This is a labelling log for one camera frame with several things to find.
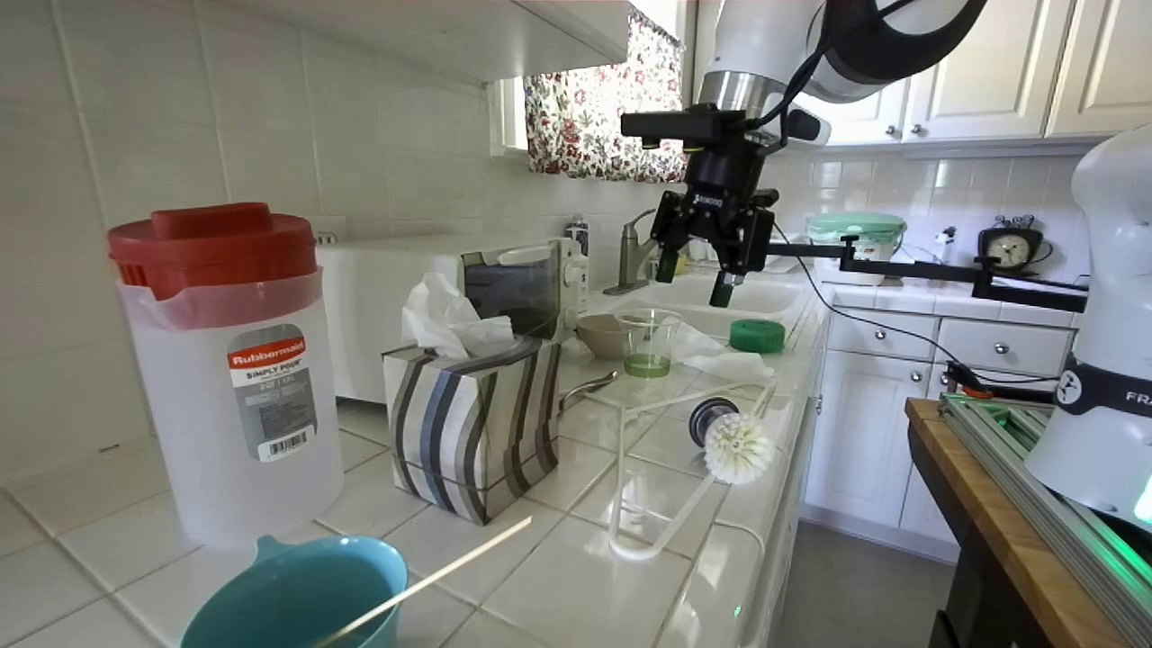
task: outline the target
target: wooden stick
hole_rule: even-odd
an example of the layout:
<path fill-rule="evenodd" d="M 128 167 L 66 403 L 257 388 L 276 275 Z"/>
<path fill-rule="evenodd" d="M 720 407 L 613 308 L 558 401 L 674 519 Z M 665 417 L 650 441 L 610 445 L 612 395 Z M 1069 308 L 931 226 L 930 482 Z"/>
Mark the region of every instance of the wooden stick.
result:
<path fill-rule="evenodd" d="M 444 577 L 450 574 L 452 572 L 458 570 L 460 567 L 463 567 L 468 563 L 472 562 L 475 558 L 478 558 L 482 553 L 484 553 L 487 550 L 492 549 L 493 547 L 500 544 L 501 542 L 508 540 L 509 537 L 511 537 L 513 535 L 517 534 L 524 527 L 526 527 L 528 525 L 531 525 L 531 523 L 532 523 L 532 517 L 531 515 L 529 515 L 528 518 L 524 518 L 523 520 L 516 522 L 511 528 L 507 529 L 506 532 L 501 533 L 500 535 L 493 537 L 492 540 L 485 542 L 484 544 L 477 547 L 476 549 L 469 551 L 468 553 L 464 553 L 463 556 L 461 556 L 460 558 L 456 558 L 452 563 L 448 563 L 447 565 L 445 565 L 444 567 L 441 567 L 440 571 L 438 571 L 437 573 L 430 575 L 429 578 L 422 580 L 420 582 L 418 582 L 418 583 L 409 587 L 408 589 L 401 592 L 400 594 L 393 596 L 392 598 L 389 598 L 389 600 L 385 601 L 384 603 L 380 603 L 376 608 L 369 610 L 367 612 L 365 612 L 363 616 L 361 616 L 359 618 L 357 618 L 353 623 L 350 623 L 350 624 L 346 625 L 344 627 L 338 630 L 335 632 L 335 634 L 332 634 L 327 639 L 324 639 L 323 641 L 320 641 L 319 643 L 317 643 L 316 648 L 325 648 L 326 646 L 332 646 L 335 641 L 340 640 L 343 636 L 347 636 L 354 630 L 356 630 L 359 626 L 366 624 L 367 621 L 374 619 L 376 617 L 382 615 L 384 612 L 387 612 L 388 610 L 395 608 L 402 601 L 404 601 L 409 596 L 415 595 L 417 592 L 424 589 L 425 587 L 432 585 L 433 582 L 442 579 Z"/>

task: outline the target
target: clock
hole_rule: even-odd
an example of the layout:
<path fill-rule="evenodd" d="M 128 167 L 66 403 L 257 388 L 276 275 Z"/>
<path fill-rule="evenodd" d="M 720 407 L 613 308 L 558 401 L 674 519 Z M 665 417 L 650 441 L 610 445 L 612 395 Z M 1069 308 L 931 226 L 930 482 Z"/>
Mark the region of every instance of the clock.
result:
<path fill-rule="evenodd" d="M 983 256 L 991 256 L 1000 259 L 996 270 L 1026 273 L 1024 268 L 1037 261 L 1044 261 L 1052 255 L 1052 243 L 1048 243 L 1048 254 L 1041 258 L 1036 258 L 1040 246 L 1045 243 L 1044 234 L 1038 229 L 1032 229 L 1036 217 L 1025 214 L 1006 219 L 1003 216 L 996 217 L 996 225 L 980 232 L 977 241 Z"/>

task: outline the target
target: measuring cup handle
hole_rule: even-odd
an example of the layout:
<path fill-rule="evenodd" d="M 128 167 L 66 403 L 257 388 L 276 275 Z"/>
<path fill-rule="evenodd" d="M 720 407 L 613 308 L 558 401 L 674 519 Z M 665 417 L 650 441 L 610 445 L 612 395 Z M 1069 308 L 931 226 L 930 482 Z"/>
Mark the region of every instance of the measuring cup handle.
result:
<path fill-rule="evenodd" d="M 271 535 L 262 535 L 256 538 L 256 560 L 252 564 L 263 563 L 268 558 L 291 549 L 295 544 L 285 544 Z"/>

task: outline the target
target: striped tissue box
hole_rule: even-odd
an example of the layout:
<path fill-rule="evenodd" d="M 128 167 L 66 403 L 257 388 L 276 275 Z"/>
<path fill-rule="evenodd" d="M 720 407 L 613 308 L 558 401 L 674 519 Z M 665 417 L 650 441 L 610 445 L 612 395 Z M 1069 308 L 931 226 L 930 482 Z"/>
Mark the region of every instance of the striped tissue box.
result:
<path fill-rule="evenodd" d="M 517 338 L 468 360 L 409 346 L 382 357 L 399 488 L 485 525 L 556 467 L 559 344 Z"/>

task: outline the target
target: rubbermaid label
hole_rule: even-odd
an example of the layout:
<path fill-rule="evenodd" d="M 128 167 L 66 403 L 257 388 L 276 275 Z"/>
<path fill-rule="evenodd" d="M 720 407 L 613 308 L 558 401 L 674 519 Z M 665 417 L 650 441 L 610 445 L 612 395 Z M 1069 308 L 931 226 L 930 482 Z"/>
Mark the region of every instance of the rubbermaid label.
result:
<path fill-rule="evenodd" d="M 283 459 L 316 436 L 308 344 L 298 327 L 241 333 L 228 345 L 228 371 L 252 458 Z"/>

